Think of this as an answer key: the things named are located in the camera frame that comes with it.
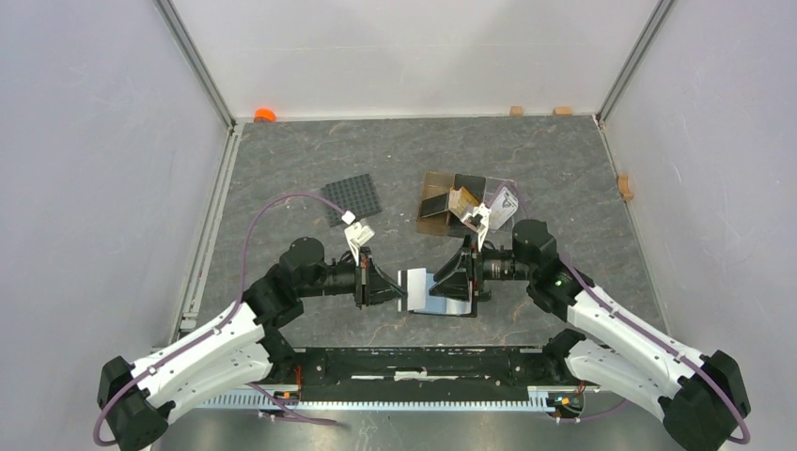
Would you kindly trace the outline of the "black card holder wallet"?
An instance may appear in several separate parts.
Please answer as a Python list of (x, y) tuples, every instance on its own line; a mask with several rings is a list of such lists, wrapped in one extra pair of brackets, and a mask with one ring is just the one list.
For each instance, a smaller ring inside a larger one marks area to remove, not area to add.
[(420, 313), (411, 314), (450, 317), (474, 317), (476, 315), (477, 311), (473, 302), (457, 301), (445, 297), (431, 295), (430, 288), (433, 283), (433, 275), (428, 272), (427, 287), (429, 289), (429, 294), (427, 296), (426, 309)]

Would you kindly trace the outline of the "amber and black organizer box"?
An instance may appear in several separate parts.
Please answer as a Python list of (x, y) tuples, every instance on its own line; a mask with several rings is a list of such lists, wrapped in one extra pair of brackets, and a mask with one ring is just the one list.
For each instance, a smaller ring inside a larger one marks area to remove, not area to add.
[(463, 238), (470, 229), (455, 211), (461, 204), (462, 189), (478, 205), (486, 193), (487, 179), (461, 173), (426, 171), (422, 183), (415, 230), (420, 234)]

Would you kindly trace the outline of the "black credit card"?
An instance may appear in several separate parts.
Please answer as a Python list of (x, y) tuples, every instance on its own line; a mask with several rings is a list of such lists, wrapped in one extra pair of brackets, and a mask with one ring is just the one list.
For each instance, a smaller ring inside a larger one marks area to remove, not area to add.
[(438, 194), (423, 199), (419, 206), (418, 218), (429, 218), (448, 212), (449, 193)]

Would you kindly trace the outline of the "orange card stack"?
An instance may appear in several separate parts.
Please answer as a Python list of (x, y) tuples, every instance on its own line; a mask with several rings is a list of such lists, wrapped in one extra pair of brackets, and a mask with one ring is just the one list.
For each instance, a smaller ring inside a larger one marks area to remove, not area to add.
[(460, 221), (470, 217), (480, 204), (481, 202), (464, 187), (449, 191), (448, 211)]

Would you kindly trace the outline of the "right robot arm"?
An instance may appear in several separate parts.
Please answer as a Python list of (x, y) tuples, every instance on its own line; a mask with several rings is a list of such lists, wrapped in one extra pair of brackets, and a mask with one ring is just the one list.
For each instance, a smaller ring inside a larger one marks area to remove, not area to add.
[(546, 223), (521, 220), (508, 249), (466, 236), (433, 280), (431, 295), (471, 302), (488, 297), (488, 281), (525, 281), (534, 304), (569, 326), (545, 347), (550, 381), (593, 382), (631, 401), (685, 450), (751, 442), (751, 404), (737, 361), (688, 346), (633, 314), (559, 252)]

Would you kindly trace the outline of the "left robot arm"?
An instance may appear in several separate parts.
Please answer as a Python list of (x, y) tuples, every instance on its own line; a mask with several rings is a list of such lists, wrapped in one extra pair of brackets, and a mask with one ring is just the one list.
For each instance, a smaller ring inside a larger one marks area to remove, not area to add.
[(300, 238), (216, 319), (147, 357), (105, 363), (95, 443), (141, 450), (212, 397), (248, 382), (287, 381), (299, 362), (281, 328), (303, 314), (305, 298), (335, 295), (351, 295), (362, 308), (407, 291), (367, 247), (327, 261), (319, 240)]

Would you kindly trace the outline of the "dark grey stud baseplate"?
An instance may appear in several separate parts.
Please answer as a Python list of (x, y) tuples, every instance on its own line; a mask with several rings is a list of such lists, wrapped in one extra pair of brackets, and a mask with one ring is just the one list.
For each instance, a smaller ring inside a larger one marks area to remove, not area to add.
[(359, 219), (375, 216), (383, 211), (370, 174), (328, 183), (320, 188), (320, 194), (343, 210), (350, 210)]

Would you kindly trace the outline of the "curved wooden piece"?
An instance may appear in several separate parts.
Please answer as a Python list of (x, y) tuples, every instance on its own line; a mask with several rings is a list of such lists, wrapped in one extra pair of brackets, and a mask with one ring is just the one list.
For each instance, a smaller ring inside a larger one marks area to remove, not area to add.
[(621, 199), (624, 202), (630, 202), (634, 198), (631, 180), (628, 174), (620, 174), (617, 176), (617, 188)]

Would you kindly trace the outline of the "orange round cap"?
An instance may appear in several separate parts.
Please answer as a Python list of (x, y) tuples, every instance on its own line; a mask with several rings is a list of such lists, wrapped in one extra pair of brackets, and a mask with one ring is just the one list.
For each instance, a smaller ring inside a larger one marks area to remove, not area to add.
[(268, 108), (258, 108), (253, 115), (255, 123), (271, 123), (276, 121), (276, 114)]

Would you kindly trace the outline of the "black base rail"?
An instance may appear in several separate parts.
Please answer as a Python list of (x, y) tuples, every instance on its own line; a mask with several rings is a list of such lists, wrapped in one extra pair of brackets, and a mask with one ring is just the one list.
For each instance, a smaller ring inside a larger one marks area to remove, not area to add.
[(262, 384), (295, 385), (303, 401), (522, 401), (530, 387), (580, 381), (540, 348), (306, 348)]

